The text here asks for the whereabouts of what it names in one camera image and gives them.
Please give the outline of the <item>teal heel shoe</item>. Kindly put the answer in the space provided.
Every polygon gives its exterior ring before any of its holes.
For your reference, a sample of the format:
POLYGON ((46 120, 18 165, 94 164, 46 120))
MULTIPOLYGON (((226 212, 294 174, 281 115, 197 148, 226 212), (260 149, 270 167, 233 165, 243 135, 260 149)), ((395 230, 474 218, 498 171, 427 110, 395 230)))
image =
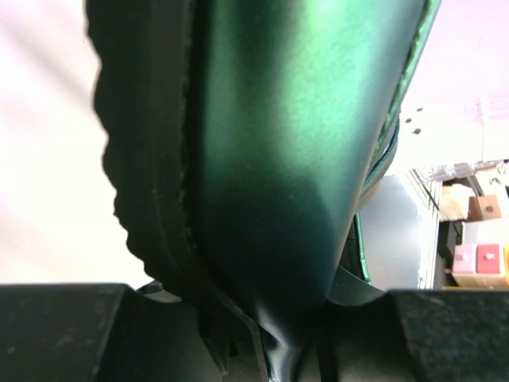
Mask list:
POLYGON ((393 157, 437 1, 89 1, 115 215, 146 273, 291 381, 393 157))

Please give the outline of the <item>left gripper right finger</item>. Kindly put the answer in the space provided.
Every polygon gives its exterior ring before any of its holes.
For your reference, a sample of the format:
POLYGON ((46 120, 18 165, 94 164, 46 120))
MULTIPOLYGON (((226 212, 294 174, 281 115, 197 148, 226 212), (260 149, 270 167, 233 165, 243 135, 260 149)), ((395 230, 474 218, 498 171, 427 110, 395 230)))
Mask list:
POLYGON ((323 381, 506 381, 508 293, 383 292, 340 267, 317 356, 323 381))

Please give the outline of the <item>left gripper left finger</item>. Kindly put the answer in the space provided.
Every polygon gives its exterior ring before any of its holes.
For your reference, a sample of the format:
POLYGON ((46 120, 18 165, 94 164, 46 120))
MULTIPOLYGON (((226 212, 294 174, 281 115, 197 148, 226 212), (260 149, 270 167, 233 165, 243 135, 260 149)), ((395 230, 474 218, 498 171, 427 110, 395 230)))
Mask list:
POLYGON ((1 289, 4 381, 260 381, 260 364, 189 304, 122 284, 1 289))

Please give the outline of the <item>stacked cardboard boxes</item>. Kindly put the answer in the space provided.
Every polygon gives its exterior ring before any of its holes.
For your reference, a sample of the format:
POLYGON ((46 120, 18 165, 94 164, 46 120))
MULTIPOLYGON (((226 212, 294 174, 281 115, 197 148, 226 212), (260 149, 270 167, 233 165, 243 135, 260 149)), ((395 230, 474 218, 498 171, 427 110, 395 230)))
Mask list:
POLYGON ((508 161, 450 179, 439 202, 436 287, 508 288, 508 161))

